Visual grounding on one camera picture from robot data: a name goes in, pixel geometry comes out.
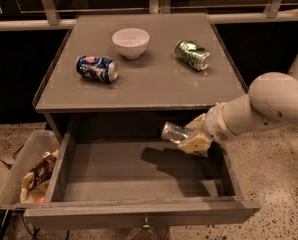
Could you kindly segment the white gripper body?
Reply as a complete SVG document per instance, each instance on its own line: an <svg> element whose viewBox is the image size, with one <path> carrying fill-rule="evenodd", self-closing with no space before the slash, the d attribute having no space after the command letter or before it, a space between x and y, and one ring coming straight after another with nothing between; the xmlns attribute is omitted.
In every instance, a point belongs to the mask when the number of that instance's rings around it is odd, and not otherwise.
<svg viewBox="0 0 298 240"><path fill-rule="evenodd" d="M205 115L203 130L205 134L218 144L223 144L236 139L236 135L227 127L223 109L225 103L219 103L212 107Z"/></svg>

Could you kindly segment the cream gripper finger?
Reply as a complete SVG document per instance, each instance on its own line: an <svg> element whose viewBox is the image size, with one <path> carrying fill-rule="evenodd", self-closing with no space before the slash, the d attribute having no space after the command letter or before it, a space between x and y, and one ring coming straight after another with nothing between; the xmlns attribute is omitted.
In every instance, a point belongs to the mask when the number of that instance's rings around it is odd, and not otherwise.
<svg viewBox="0 0 298 240"><path fill-rule="evenodd" d="M204 133L197 133L190 138L180 142L178 147L186 154L204 156L212 144L212 140Z"/></svg>
<svg viewBox="0 0 298 240"><path fill-rule="evenodd" d="M194 120L192 120L191 122L189 122L188 124L185 125L185 127L187 129L190 129L192 131L195 130L199 130L202 128L202 124L205 120L205 113L202 113L201 115L199 115L198 117L196 117Z"/></svg>

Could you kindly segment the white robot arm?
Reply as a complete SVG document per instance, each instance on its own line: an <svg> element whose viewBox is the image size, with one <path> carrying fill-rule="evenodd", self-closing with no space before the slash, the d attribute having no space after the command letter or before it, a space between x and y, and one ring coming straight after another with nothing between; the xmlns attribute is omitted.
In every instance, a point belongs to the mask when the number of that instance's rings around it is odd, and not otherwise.
<svg viewBox="0 0 298 240"><path fill-rule="evenodd" d="M262 74L247 94L196 117L186 125L193 134L178 147L186 153L205 152L213 142L224 144L286 123L298 126L298 54L286 74Z"/></svg>

